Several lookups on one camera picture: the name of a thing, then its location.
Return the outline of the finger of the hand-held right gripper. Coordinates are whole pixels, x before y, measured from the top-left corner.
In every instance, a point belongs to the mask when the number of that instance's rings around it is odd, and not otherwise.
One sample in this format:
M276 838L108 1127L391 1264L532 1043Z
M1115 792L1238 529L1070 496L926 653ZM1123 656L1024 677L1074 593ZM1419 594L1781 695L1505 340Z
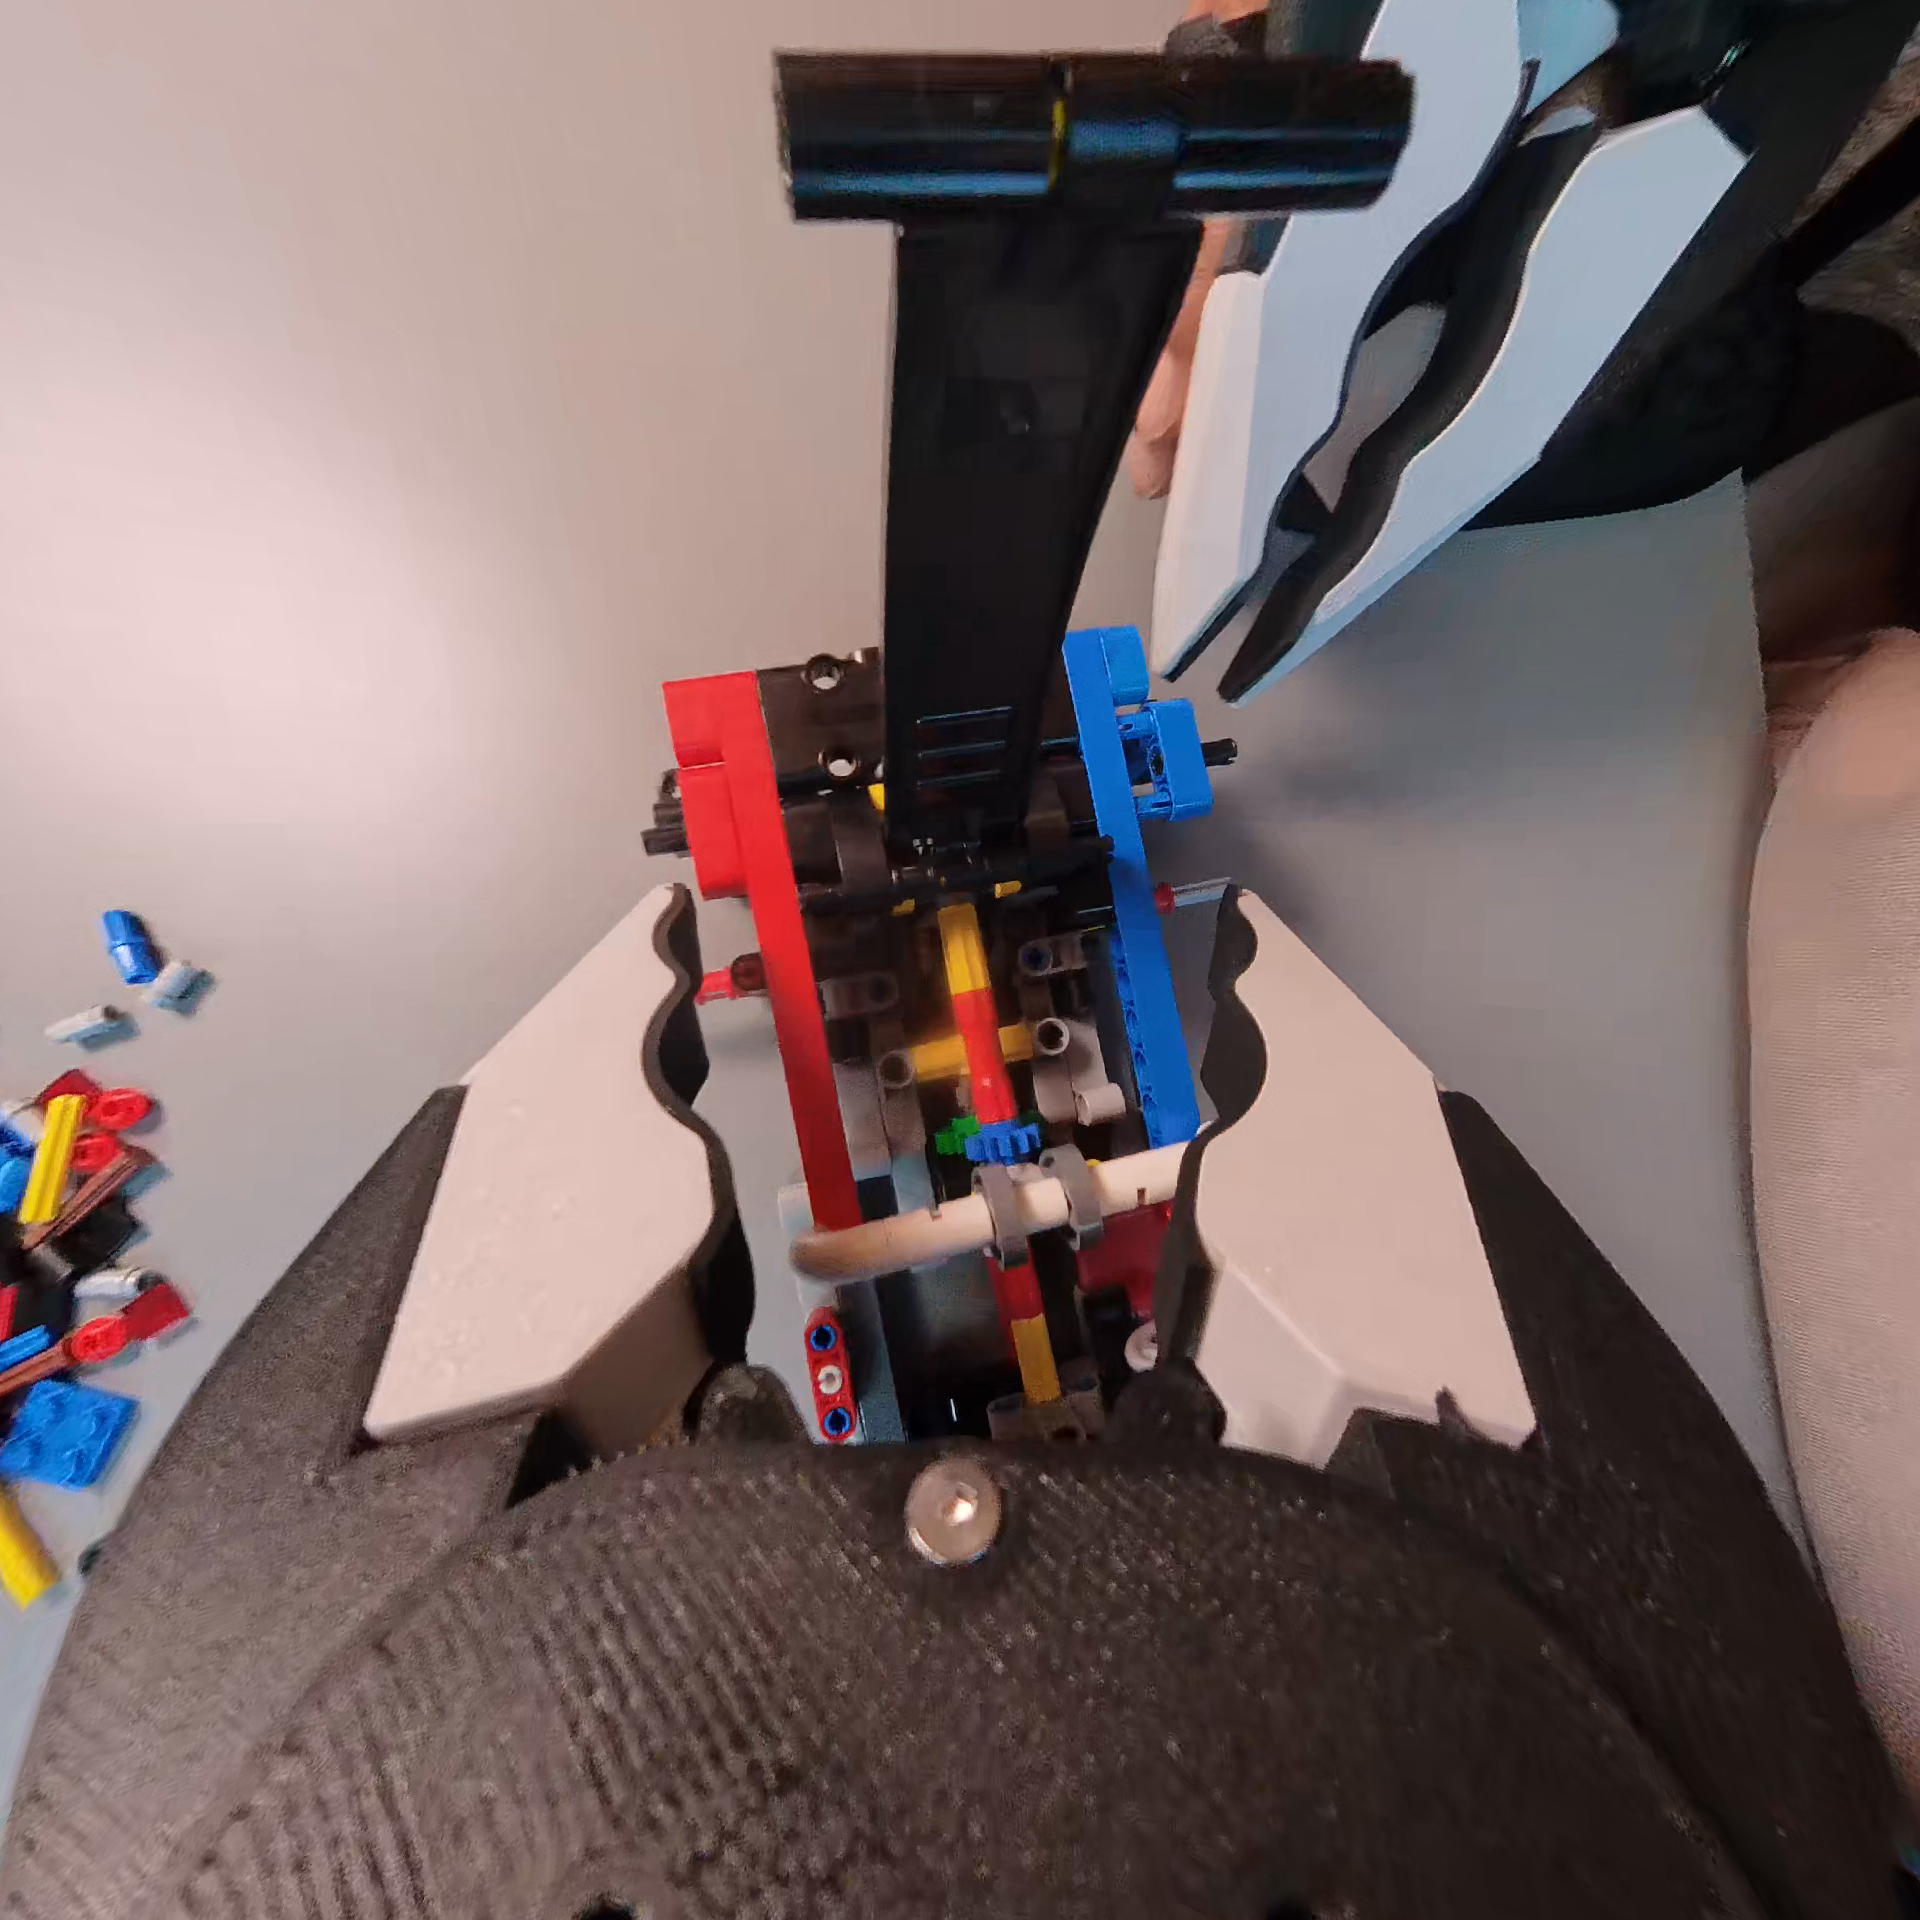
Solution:
M1271 515L1332 437L1393 278L1475 200L1526 112L1617 34L1608 1L1268 6L1268 51L1394 63L1411 118L1375 203L1288 215L1259 269L1208 287L1152 587L1155 674L1185 670L1249 596Z
M1426 364L1352 451L1329 521L1267 593L1215 692L1307 659L1543 457L1745 167L1704 112L1519 143L1479 200Z

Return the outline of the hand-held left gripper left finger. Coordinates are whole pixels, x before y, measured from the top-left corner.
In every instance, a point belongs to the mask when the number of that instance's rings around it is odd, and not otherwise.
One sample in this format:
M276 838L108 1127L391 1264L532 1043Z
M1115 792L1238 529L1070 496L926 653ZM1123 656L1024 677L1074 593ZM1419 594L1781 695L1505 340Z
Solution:
M638 1449L741 1358L751 1257L693 1111L699 976L693 896L658 884L467 1070L370 1441L551 1411Z

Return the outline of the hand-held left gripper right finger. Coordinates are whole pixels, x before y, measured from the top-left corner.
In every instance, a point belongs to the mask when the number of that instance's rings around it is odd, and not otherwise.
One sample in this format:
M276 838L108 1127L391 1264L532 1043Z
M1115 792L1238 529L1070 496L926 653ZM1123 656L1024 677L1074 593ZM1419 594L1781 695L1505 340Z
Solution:
M1155 1307L1228 1449L1325 1467L1357 1414L1521 1449L1536 1409L1435 1075L1257 894L1213 930L1212 1124Z

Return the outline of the lego car model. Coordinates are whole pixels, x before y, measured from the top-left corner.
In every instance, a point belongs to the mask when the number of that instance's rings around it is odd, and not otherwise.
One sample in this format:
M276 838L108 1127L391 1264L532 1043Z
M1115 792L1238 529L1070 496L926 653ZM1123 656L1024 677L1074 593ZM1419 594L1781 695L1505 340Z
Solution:
M794 219L891 231L879 640L669 681L647 851L741 899L798 1132L798 1230L987 1215L803 1278L829 1446L1089 1439L1201 1124L1140 828L1232 757L1133 629L1069 631L1139 399L1220 212L1369 207L1405 55L774 55Z

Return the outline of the pile of mixed lego pieces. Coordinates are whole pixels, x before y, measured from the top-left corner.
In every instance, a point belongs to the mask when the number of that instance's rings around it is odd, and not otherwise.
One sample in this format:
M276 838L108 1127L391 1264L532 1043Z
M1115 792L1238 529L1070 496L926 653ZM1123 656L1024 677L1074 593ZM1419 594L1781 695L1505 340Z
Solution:
M138 1254L135 1201L162 1163L158 1099L67 1067L2 1122L4 1594L22 1610L59 1583L22 1487L86 1493L116 1467L138 1400L106 1383L191 1322L179 1287Z

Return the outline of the person's right hand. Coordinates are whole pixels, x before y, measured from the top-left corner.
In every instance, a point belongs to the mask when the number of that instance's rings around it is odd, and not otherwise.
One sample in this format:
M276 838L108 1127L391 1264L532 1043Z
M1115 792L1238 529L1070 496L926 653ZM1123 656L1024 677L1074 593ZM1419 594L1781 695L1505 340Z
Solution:
M1180 431L1187 414L1187 390L1197 353L1204 306L1220 272L1230 240L1230 219L1207 219L1187 276L1180 311L1168 330L1163 353L1139 400L1123 465L1139 498L1163 498L1178 461Z

